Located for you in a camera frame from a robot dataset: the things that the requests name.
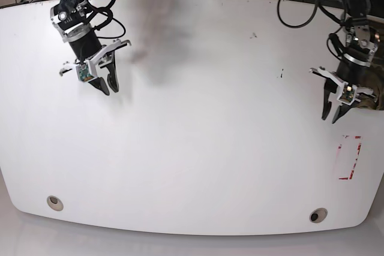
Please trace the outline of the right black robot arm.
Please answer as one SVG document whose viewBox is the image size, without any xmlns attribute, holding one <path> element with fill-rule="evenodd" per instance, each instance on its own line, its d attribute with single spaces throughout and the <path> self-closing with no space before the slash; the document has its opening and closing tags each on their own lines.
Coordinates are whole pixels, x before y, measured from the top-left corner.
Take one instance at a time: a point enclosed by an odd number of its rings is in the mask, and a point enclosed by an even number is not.
<svg viewBox="0 0 384 256">
<path fill-rule="evenodd" d="M 60 0 L 50 10 L 52 25 L 76 56 L 74 62 L 63 64 L 59 75 L 74 71 L 78 81 L 105 95 L 119 92 L 115 52 L 131 44 L 122 39 L 126 28 L 114 18 L 115 2 L 96 7 L 91 0 Z"/>
</svg>

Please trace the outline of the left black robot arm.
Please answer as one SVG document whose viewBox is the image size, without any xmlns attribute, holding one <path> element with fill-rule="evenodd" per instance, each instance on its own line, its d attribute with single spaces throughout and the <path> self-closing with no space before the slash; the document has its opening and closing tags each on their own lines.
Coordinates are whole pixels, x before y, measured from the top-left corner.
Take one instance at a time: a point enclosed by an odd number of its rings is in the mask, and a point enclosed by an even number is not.
<svg viewBox="0 0 384 256">
<path fill-rule="evenodd" d="M 333 122 L 354 108 L 381 110 L 383 106 L 383 68 L 374 63 L 374 55 L 381 42 L 380 32 L 370 25 L 369 0 L 341 0 L 344 8 L 338 20 L 346 33 L 342 43 L 336 32 L 329 34 L 340 61 L 336 71 L 323 67 L 311 68 L 310 72 L 325 79 L 323 87 L 322 120 L 328 117 L 332 103 L 330 94 L 335 94 L 338 107 Z"/>
</svg>

